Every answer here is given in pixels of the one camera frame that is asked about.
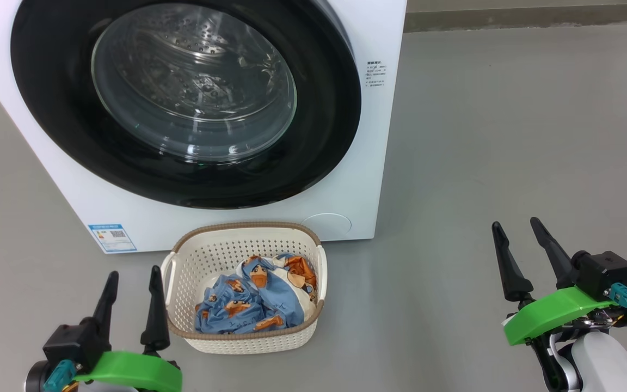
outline washing machine door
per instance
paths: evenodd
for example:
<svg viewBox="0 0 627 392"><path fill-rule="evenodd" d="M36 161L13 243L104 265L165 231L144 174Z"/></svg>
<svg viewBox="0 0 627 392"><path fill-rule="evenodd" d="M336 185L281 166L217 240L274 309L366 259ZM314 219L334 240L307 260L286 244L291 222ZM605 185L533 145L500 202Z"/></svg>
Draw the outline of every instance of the washing machine door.
<svg viewBox="0 0 627 392"><path fill-rule="evenodd" d="M241 208L341 161L361 106L351 48L312 0L24 0L16 82L57 145L164 203Z"/></svg>

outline white plastic basket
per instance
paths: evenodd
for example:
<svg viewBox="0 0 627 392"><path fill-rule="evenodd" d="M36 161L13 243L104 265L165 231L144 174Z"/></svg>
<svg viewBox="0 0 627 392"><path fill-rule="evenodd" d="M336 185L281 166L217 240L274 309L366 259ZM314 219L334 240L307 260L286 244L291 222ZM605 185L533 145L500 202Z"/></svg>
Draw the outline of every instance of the white plastic basket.
<svg viewBox="0 0 627 392"><path fill-rule="evenodd" d="M249 256L302 255L318 284L316 312L303 324L271 332L211 335L195 331L195 305L221 273L229 274ZM328 286L325 251L316 234L294 223L258 222L207 226L190 231L161 265L166 282L169 329L192 347L211 354L261 354L296 349L311 339Z"/></svg>

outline round button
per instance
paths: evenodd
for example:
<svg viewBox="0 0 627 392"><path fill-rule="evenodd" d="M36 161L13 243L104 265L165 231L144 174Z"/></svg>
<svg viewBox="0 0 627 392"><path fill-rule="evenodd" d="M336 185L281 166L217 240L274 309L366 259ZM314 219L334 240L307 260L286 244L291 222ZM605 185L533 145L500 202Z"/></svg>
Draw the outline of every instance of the round button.
<svg viewBox="0 0 627 392"><path fill-rule="evenodd" d="M338 213L319 213L304 219L302 225L313 230L321 241L336 241L344 239L353 223Z"/></svg>

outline cartoon print fabric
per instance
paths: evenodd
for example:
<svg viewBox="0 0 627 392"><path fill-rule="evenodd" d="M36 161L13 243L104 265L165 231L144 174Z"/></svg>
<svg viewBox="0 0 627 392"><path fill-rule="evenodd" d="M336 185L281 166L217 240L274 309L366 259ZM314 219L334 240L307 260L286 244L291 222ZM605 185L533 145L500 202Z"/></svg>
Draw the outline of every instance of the cartoon print fabric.
<svg viewBox="0 0 627 392"><path fill-rule="evenodd" d="M250 281L258 289L263 304L280 315L284 325L276 329L296 327L316 310L308 293L288 279L288 271L277 268L269 259L251 256L237 266L236 274Z"/></svg>
<svg viewBox="0 0 627 392"><path fill-rule="evenodd" d="M237 275L219 276L195 310L195 330L202 333L250 333L265 317L261 296Z"/></svg>
<svg viewBox="0 0 627 392"><path fill-rule="evenodd" d="M316 275L289 253L274 260L251 256L234 275L221 275L196 307L202 333L253 333L300 325L316 311Z"/></svg>

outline washing machine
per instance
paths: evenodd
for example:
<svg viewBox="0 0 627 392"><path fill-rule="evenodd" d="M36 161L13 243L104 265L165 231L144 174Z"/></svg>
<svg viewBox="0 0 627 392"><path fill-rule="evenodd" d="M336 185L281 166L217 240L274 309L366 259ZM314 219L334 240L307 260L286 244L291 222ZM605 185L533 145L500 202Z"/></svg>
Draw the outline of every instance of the washing machine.
<svg viewBox="0 0 627 392"><path fill-rule="evenodd" d="M241 221L372 238L404 16L405 0L0 0L0 102L105 253Z"/></svg>

